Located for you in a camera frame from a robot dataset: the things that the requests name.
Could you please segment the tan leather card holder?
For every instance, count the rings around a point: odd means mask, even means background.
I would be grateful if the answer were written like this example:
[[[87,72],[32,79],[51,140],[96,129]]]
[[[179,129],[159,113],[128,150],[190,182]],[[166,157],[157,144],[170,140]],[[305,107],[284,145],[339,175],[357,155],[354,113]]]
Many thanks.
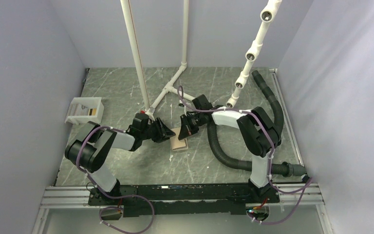
[[[189,148],[187,139],[182,139],[182,140],[178,139],[181,128],[178,127],[178,128],[173,128],[171,130],[175,133],[175,136],[170,138],[169,161],[172,161],[174,157],[174,154],[173,154],[174,152],[186,150]]]

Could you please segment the white card tray box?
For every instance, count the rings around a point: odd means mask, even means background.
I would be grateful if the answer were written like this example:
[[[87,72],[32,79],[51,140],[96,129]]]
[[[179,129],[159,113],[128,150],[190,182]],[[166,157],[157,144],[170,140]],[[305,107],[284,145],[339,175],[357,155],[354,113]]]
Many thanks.
[[[101,100],[101,97],[73,98],[64,122],[79,125],[91,121],[100,124],[104,111]]]

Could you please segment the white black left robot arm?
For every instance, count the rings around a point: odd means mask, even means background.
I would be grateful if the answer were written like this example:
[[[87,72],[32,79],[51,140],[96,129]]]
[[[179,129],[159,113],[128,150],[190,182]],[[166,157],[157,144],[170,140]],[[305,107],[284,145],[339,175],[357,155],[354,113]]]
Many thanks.
[[[89,121],[67,144],[64,156],[101,191],[101,198],[113,205],[121,192],[119,180],[105,164],[109,151],[117,148],[134,152],[145,140],[161,143],[175,135],[160,118],[151,120],[145,113],[137,113],[126,130]]]

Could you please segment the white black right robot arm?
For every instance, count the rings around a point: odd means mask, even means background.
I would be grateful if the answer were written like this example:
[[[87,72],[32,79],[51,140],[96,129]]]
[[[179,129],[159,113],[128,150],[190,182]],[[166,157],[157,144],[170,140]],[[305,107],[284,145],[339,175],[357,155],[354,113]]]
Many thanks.
[[[272,120],[262,107],[252,110],[238,110],[225,106],[212,106],[205,95],[193,100],[190,111],[181,115],[179,139],[185,139],[198,133],[201,126],[206,126],[208,142],[214,156],[226,167],[251,173],[249,197],[254,202],[261,202],[268,195],[273,173],[272,158],[275,149],[281,144],[283,111],[280,104],[273,102],[274,110],[279,114]],[[250,161],[229,156],[221,147],[217,135],[218,126],[238,129],[245,146],[252,154]]]

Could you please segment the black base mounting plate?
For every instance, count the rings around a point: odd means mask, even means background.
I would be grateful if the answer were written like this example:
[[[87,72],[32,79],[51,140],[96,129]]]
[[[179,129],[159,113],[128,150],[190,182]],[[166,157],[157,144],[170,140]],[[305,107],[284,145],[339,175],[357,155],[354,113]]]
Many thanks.
[[[278,192],[262,191],[252,183],[121,185],[121,196],[107,197],[98,189],[90,190],[90,206],[121,205],[124,217],[156,215],[229,213],[244,215],[252,204],[279,203]]]

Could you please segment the side aluminium rail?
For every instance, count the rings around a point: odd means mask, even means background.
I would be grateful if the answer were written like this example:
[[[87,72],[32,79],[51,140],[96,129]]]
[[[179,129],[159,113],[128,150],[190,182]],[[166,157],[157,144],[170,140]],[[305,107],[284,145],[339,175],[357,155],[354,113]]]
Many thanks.
[[[286,108],[286,105],[285,105],[285,100],[284,100],[284,97],[283,97],[282,92],[281,92],[281,87],[280,87],[280,84],[279,84],[279,81],[278,81],[278,76],[277,76],[277,70],[278,70],[277,68],[274,68],[274,69],[270,68],[269,69],[269,74],[272,77],[272,81],[274,83],[274,86],[275,86],[275,89],[276,89],[276,92],[277,92],[277,95],[278,95],[278,100],[279,100],[279,102],[282,106],[282,109],[283,109],[285,126],[287,128],[287,132],[289,134],[290,141],[292,142],[292,148],[293,148],[294,154],[295,154],[296,158],[298,159],[298,162],[300,163],[300,165],[304,166],[303,159],[301,157],[299,146],[298,146],[298,143],[297,143],[297,139],[296,139],[295,133],[293,131],[291,119],[289,117],[289,114],[288,114],[288,111],[287,111],[287,108]]]

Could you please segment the aluminium extrusion rail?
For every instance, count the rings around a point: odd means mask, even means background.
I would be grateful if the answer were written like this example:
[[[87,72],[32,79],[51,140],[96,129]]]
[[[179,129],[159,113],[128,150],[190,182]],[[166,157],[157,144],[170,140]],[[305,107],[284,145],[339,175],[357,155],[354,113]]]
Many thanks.
[[[40,203],[34,234],[44,231],[47,216],[51,209],[103,209],[108,206],[123,208],[123,217],[150,215],[147,202],[137,198],[147,198],[157,215],[230,213],[243,215],[245,211],[261,211],[278,205],[282,212],[285,207],[299,205],[315,206],[325,234],[334,232],[330,223],[325,203],[315,183],[302,194],[296,192],[302,183],[279,183],[274,189],[262,195],[256,193],[255,187],[247,183],[225,184],[185,184],[185,185],[122,185],[119,195],[122,198],[110,199],[93,186],[50,186],[45,189]]]

